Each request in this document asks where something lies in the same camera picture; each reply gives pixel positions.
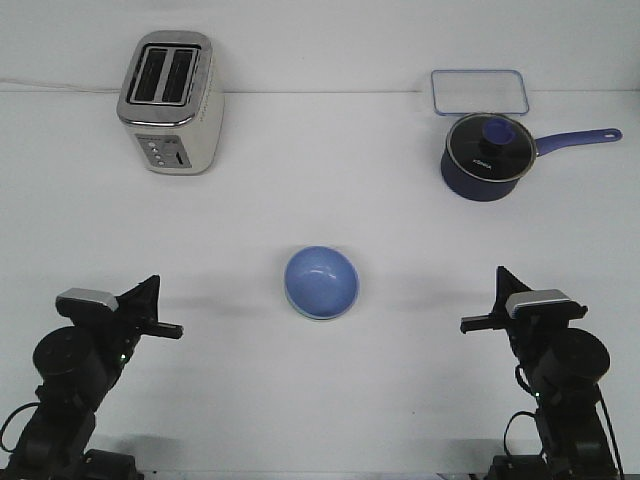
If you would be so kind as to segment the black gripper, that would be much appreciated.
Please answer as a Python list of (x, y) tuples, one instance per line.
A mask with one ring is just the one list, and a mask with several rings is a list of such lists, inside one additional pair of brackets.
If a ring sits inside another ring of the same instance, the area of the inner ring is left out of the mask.
[(507, 311), (506, 299), (531, 288), (504, 266), (496, 269), (496, 296), (492, 311), (487, 315), (463, 317), (463, 334), (480, 330), (505, 330), (511, 350), (524, 368), (535, 365), (551, 338), (568, 327), (571, 320), (582, 319), (586, 307), (571, 300), (547, 304), (525, 304), (514, 313)]
[(183, 326), (158, 321), (160, 276), (117, 297), (119, 308), (104, 304), (61, 304), (59, 314), (85, 328), (94, 339), (108, 370), (121, 373), (143, 335), (178, 340)]

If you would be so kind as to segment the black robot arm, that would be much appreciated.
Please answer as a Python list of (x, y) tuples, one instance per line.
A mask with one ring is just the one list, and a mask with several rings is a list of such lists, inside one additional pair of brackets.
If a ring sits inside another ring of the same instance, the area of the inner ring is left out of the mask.
[(47, 334), (32, 360), (42, 382), (34, 413), (9, 460), (4, 479), (141, 479), (134, 456), (90, 449), (96, 413), (144, 335), (177, 340), (184, 329), (158, 319), (160, 278), (129, 291), (71, 288), (55, 307), (70, 325)]
[(598, 385), (610, 368), (609, 352), (596, 336), (570, 325), (587, 312), (562, 291), (534, 290), (500, 266), (491, 312), (462, 318), (462, 333), (506, 332), (517, 359), (515, 379), (536, 403), (528, 416), (535, 422), (540, 452), (515, 454), (505, 449), (493, 458), (488, 478), (623, 478)]

